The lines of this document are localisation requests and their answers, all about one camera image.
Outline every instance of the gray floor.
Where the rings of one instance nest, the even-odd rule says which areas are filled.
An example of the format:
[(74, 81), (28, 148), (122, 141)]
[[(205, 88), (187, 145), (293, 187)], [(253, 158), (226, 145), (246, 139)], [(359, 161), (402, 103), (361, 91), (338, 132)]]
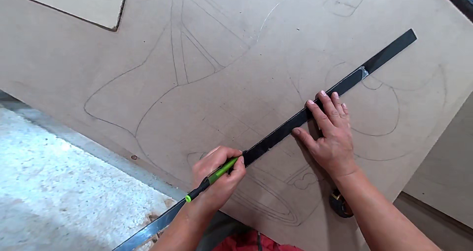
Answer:
[(0, 250), (111, 250), (175, 203), (1, 106), (0, 146)]

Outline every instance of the pencil drawing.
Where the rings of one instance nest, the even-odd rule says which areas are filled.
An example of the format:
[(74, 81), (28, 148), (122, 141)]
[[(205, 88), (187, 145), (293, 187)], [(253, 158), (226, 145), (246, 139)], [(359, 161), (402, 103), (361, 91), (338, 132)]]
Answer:
[[(171, 126), (169, 125), (170, 123), (179, 124), (181, 122), (182, 128), (177, 133), (179, 136), (167, 135), (169, 146), (155, 147), (150, 139), (152, 139), (153, 134), (162, 132), (159, 123), (164, 123), (164, 121), (160, 120), (160, 115), (164, 112), (164, 108), (168, 108), (167, 111), (169, 109), (179, 110), (192, 107), (192, 105), (202, 104), (204, 106), (208, 103), (205, 99), (196, 96), (189, 99), (189, 101), (192, 101), (192, 104), (187, 104), (186, 100), (180, 97), (180, 93), (184, 89), (195, 91), (197, 86), (204, 87), (205, 82), (210, 82), (209, 79), (212, 79), (212, 76), (218, 76), (219, 72), (244, 58), (252, 48), (257, 46), (258, 41), (263, 37), (262, 32), (269, 26), (269, 18), (275, 16), (276, 12), (280, 11), (283, 8), (282, 6), (288, 3), (288, 0), (272, 0), (272, 2), (274, 2), (272, 6), (266, 6), (268, 12), (255, 15), (256, 18), (261, 19), (257, 21), (258, 26), (255, 26), (256, 22), (254, 22), (251, 26), (245, 27), (242, 26), (243, 23), (237, 23), (234, 20), (234, 11), (228, 11), (219, 0), (172, 0), (169, 10), (171, 18), (159, 33), (146, 58), (136, 67), (119, 74), (92, 93), (84, 103), (83, 110), (99, 121), (124, 129), (136, 141), (142, 153), (142, 159), (163, 173), (178, 178), (190, 185), (192, 165), (204, 157), (208, 150), (202, 147), (205, 145), (197, 143), (198, 141), (194, 141), (195, 143), (192, 140), (184, 142), (183, 139), (186, 139), (186, 135), (205, 136), (206, 139), (211, 139), (216, 144), (228, 141), (231, 145), (238, 146), (237, 139), (243, 133), (253, 131), (254, 134), (257, 134), (256, 122), (249, 123), (247, 120), (234, 115), (228, 109), (228, 101), (223, 101), (223, 104), (217, 107), (202, 107), (203, 109), (219, 109), (215, 110), (217, 113), (221, 113), (219, 111), (226, 112), (217, 115), (218, 117), (223, 117), (223, 115), (227, 117), (218, 126), (213, 125), (216, 122), (215, 119), (212, 120), (205, 113), (199, 112), (204, 112), (203, 109), (199, 110), (198, 107), (195, 107), (192, 113), (195, 117), (177, 117), (172, 121), (167, 121), (168, 124), (163, 124), (162, 126)], [(349, 17), (362, 2), (363, 0), (327, 0), (323, 8), (337, 17)], [(339, 8), (337, 7), (338, 5), (344, 5), (348, 8)], [(345, 64), (344, 61), (341, 62), (338, 57), (324, 50), (317, 50), (314, 54), (316, 57), (319, 55), (320, 57), (327, 57), (326, 67), (331, 67), (331, 70)], [(161, 68), (157, 69), (156, 66), (150, 66), (150, 58), (162, 61), (159, 65)], [(330, 74), (330, 71), (326, 74), (326, 83)], [(141, 82), (139, 89), (153, 91), (153, 98), (151, 99), (140, 98), (139, 93), (133, 95), (133, 97), (136, 97), (135, 102), (146, 100), (146, 103), (142, 103), (143, 109), (133, 115), (133, 121), (124, 122), (125, 120), (131, 121), (132, 119), (127, 116), (130, 114), (124, 114), (120, 108), (113, 108), (109, 116), (97, 114), (101, 108), (102, 98), (118, 93), (119, 88), (123, 85), (121, 82), (126, 83), (126, 80), (131, 79), (133, 75), (144, 75), (149, 78), (151, 81), (146, 78), (136, 79)], [(299, 73), (287, 72), (286, 81), (290, 84), (291, 89), (295, 90), (298, 100), (304, 102), (306, 96), (303, 96), (302, 91), (305, 90), (303, 87), (305, 80), (303, 80), (302, 76)], [(395, 102), (389, 102), (388, 104), (391, 104), (397, 110), (397, 115), (393, 118), (395, 120), (394, 126), (385, 126), (383, 128), (385, 132), (382, 133), (366, 132), (355, 125), (353, 132), (359, 133), (364, 137), (388, 137), (403, 122), (402, 105), (404, 103), (400, 103), (398, 94), (405, 91), (390, 86), (385, 82), (379, 80), (378, 82), (379, 84), (374, 87), (365, 82), (359, 86), (370, 91), (381, 91), (381, 89), (386, 88), (395, 98)], [(429, 80), (421, 88), (431, 87), (432, 82), (432, 80)], [(154, 89), (154, 86), (157, 85), (159, 85), (158, 89)], [(263, 101), (259, 102), (257, 98), (252, 98), (248, 102), (255, 104), (255, 106), (265, 106), (265, 103)], [(255, 118), (255, 121), (265, 119), (266, 115), (269, 115), (271, 111), (273, 110), (261, 109), (258, 112), (261, 117)], [(190, 130), (193, 130), (189, 125), (189, 121), (192, 121), (194, 118), (198, 119), (205, 126), (199, 126), (194, 129), (195, 132), (189, 133)], [(233, 125), (234, 130), (230, 131), (230, 133), (223, 132), (222, 128), (228, 125)], [(173, 151), (174, 153), (172, 153), (173, 146), (177, 146), (181, 150)], [(156, 157), (151, 155), (160, 151), (167, 152), (167, 156), (175, 155), (177, 157), (179, 155), (184, 158), (183, 161), (173, 162), (174, 167), (179, 169), (180, 172), (164, 169), (163, 167), (169, 167), (169, 165), (158, 163)], [(294, 153), (281, 148), (281, 154), (287, 160), (302, 159), (292, 157)], [(357, 156), (374, 161), (393, 159), (391, 157), (373, 158), (370, 157), (370, 154), (357, 154)], [(310, 167), (307, 162), (302, 162), (302, 164), (288, 165), (288, 169), (283, 172), (275, 172), (268, 165), (256, 163), (248, 171), (245, 182), (235, 192), (232, 199), (241, 206), (260, 212), (268, 219), (288, 226), (299, 226), (319, 206), (323, 193), (330, 189), (327, 181), (321, 177), (316, 169)], [(295, 203), (297, 201), (304, 201), (307, 204), (302, 207)]]

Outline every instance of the curved line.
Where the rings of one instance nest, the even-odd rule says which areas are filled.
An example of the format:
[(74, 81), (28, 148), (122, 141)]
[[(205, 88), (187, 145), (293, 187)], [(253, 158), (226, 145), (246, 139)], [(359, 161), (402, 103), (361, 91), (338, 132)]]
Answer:
[(372, 88), (369, 88), (367, 85), (365, 85), (365, 83), (364, 83), (363, 81), (364, 81), (364, 79), (361, 80), (361, 84), (362, 84), (364, 87), (366, 87), (367, 89), (369, 89), (369, 90), (377, 90), (377, 89), (379, 89), (379, 88), (383, 85), (383, 83), (380, 82), (381, 84), (380, 84), (378, 87), (376, 87), (375, 89), (372, 89)]
[(283, 3), (284, 1), (286, 1), (286, 0), (281, 0), (280, 2), (278, 2), (278, 3), (271, 9), (271, 11), (268, 13), (268, 15), (266, 16), (266, 18), (265, 18), (264, 21), (263, 21), (263, 24), (261, 24), (260, 30), (259, 30), (258, 35), (257, 35), (257, 37), (256, 37), (256, 42), (259, 41), (261, 31), (263, 30), (264, 24), (265, 24), (266, 21), (268, 20), (268, 18), (269, 18), (269, 16), (271, 15), (271, 13), (274, 11), (274, 9), (275, 9), (277, 6), (279, 6), (279, 5), (280, 5), (281, 3)]
[(145, 118), (146, 114), (148, 114), (148, 112), (154, 107), (154, 105), (155, 105), (160, 99), (162, 99), (162, 97), (164, 97), (167, 93), (171, 92), (171, 90), (175, 89), (176, 87), (178, 87), (178, 86), (174, 86), (173, 88), (171, 88), (171, 89), (169, 89), (168, 91), (166, 91), (166, 92), (165, 92), (161, 97), (159, 97), (159, 98), (151, 105), (151, 107), (145, 112), (145, 114), (143, 115), (143, 117), (141, 117), (141, 120), (139, 121), (138, 126), (136, 127), (136, 131), (135, 131), (135, 135), (134, 135), (135, 137), (136, 137), (136, 135), (137, 135), (137, 133), (138, 133), (138, 128), (139, 128), (139, 126), (141, 125), (141, 122), (142, 122), (143, 119)]
[[(442, 109), (441, 109), (441, 111), (440, 111), (441, 113), (443, 113), (443, 111), (445, 110), (445, 105), (446, 105), (446, 93), (447, 93), (447, 89), (446, 89), (446, 76), (445, 76), (445, 73), (444, 73), (444, 71), (443, 71), (443, 68), (442, 68), (442, 65), (441, 65), (441, 64), (439, 64), (439, 69), (440, 69), (440, 73), (439, 73), (439, 74), (442, 76), (442, 84), (443, 84), (443, 88), (444, 88), (444, 89), (443, 89), (443, 91), (444, 91), (444, 101), (443, 101), (443, 104), (442, 104)], [(432, 78), (430, 78), (430, 80), (432, 80), (435, 75), (436, 75), (435, 73), (432, 74)], [(434, 131), (434, 128), (435, 128), (435, 126), (432, 127), (432, 130), (430, 130), (430, 133), (424, 138), (424, 142), (425, 142), (425, 140), (426, 140), (427, 138), (430, 137), (430, 135), (431, 135), (432, 132)], [(412, 150), (410, 150), (410, 151), (407, 151), (407, 152), (406, 152), (405, 154), (403, 154), (403, 155), (400, 155), (400, 156), (397, 156), (397, 157), (394, 157), (394, 158), (383, 159), (383, 160), (376, 160), (376, 159), (365, 158), (365, 157), (362, 157), (362, 156), (360, 156), (360, 155), (358, 155), (358, 154), (356, 154), (356, 153), (354, 153), (354, 155), (357, 156), (357, 157), (359, 157), (359, 158), (368, 160), (368, 161), (392, 161), (392, 160), (399, 159), (399, 158), (402, 158), (402, 157), (405, 157), (405, 156), (407, 156), (407, 155), (412, 154), (414, 151), (417, 150), (417, 148), (419, 148), (419, 147), (416, 147), (416, 148), (414, 148), (414, 149), (412, 149)]]
[(127, 132), (129, 132), (130, 134), (132, 134), (133, 136), (135, 136), (130, 130), (128, 130), (128, 129), (126, 129), (126, 128), (120, 126), (120, 125), (117, 125), (117, 124), (112, 123), (112, 122), (109, 122), (109, 121), (105, 121), (105, 120), (103, 120), (103, 119), (101, 119), (101, 118), (99, 118), (99, 117), (96, 117), (96, 116), (92, 115), (89, 111), (87, 111), (86, 106), (87, 106), (87, 103), (92, 99), (92, 97), (95, 96), (95, 95), (96, 95), (100, 90), (102, 90), (105, 86), (107, 86), (107, 85), (110, 84), (111, 82), (115, 81), (117, 78), (121, 77), (122, 75), (124, 75), (124, 74), (126, 74), (126, 73), (129, 73), (129, 72), (131, 72), (131, 71), (133, 71), (133, 70), (135, 70), (135, 69), (138, 69), (139, 67), (143, 66), (143, 65), (145, 64), (145, 62), (148, 60), (148, 58), (151, 56), (151, 53), (153, 53), (153, 51), (156, 49), (157, 43), (159, 42), (159, 40), (160, 40), (161, 37), (163, 36), (164, 31), (165, 31), (166, 28), (168, 27), (169, 23), (170, 23), (170, 22), (168, 22), (168, 23), (164, 26), (164, 28), (163, 28), (161, 34), (158, 36), (158, 38), (157, 38), (157, 40), (156, 40), (156, 42), (155, 42), (153, 48), (150, 50), (150, 53), (146, 56), (146, 58), (144, 59), (144, 61), (143, 61), (140, 65), (138, 65), (138, 66), (136, 66), (136, 67), (133, 67), (133, 68), (131, 68), (130, 70), (127, 70), (127, 71), (124, 72), (124, 73), (121, 73), (121, 74), (118, 75), (117, 77), (113, 78), (113, 79), (110, 80), (109, 82), (107, 82), (107, 83), (105, 83), (104, 85), (102, 85), (97, 91), (95, 91), (90, 97), (87, 98), (86, 102), (84, 103), (84, 106), (82, 107), (82, 108), (84, 109), (84, 112), (85, 112), (85, 113), (87, 113), (88, 115), (92, 116), (93, 118), (95, 118), (95, 119), (97, 119), (97, 120), (104, 121), (104, 122), (109, 123), (109, 124), (111, 124), (111, 125), (115, 125), (115, 126), (118, 126), (118, 127), (120, 127), (120, 128), (123, 128), (123, 129), (125, 129)]
[(397, 94), (396, 94), (396, 91), (392, 88), (392, 87), (389, 87), (393, 93), (394, 93), (394, 96), (396, 97), (396, 103), (397, 103), (397, 119), (396, 119), (396, 124), (394, 125), (394, 128), (389, 132), (389, 133), (383, 133), (383, 134), (369, 134), (369, 133), (363, 133), (363, 132), (360, 132), (358, 131), (357, 129), (353, 128), (352, 127), (352, 130), (357, 132), (357, 133), (361, 133), (361, 134), (364, 134), (364, 135), (369, 135), (369, 136), (384, 136), (384, 135), (388, 135), (392, 132), (394, 132), (394, 130), (396, 130), (398, 124), (399, 124), (399, 118), (401, 117), (401, 107), (399, 106), (400, 103), (399, 103), (399, 98), (397, 97)]
[(187, 69), (186, 69), (186, 58), (184, 58), (184, 45), (182, 44), (182, 31), (181, 31), (181, 51), (182, 51), (182, 64), (184, 64), (184, 72), (186, 73), (186, 81), (187, 83), (189, 83), (189, 77), (187, 77)]

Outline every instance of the left hand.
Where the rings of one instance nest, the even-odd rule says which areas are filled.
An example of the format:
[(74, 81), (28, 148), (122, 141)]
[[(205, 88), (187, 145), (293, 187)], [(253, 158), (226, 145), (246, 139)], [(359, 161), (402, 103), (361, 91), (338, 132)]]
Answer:
[(192, 186), (197, 188), (206, 176), (225, 163), (227, 159), (235, 157), (239, 158), (233, 165), (233, 171), (230, 174), (222, 175), (214, 184), (192, 200), (198, 206), (198, 209), (212, 212), (219, 210), (228, 201), (238, 183), (245, 176), (246, 169), (242, 152), (225, 146), (216, 147), (194, 164), (192, 167), (194, 175)]

